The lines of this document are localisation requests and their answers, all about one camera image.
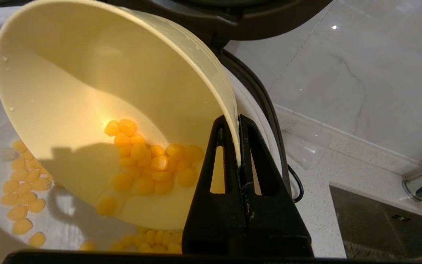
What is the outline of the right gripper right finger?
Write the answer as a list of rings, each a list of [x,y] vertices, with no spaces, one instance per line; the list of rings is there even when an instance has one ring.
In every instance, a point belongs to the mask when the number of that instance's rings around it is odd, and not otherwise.
[[[245,252],[252,256],[312,258],[310,234],[260,130],[244,115],[239,121]]]

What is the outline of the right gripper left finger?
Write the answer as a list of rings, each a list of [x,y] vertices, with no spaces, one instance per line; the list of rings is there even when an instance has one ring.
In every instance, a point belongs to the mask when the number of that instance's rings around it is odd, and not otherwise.
[[[213,194],[213,178],[216,150],[223,147],[224,185],[223,194]],[[218,117],[212,126],[204,163],[201,167],[189,215],[183,231],[184,254],[218,256],[242,256],[246,222],[236,149],[224,116]]]

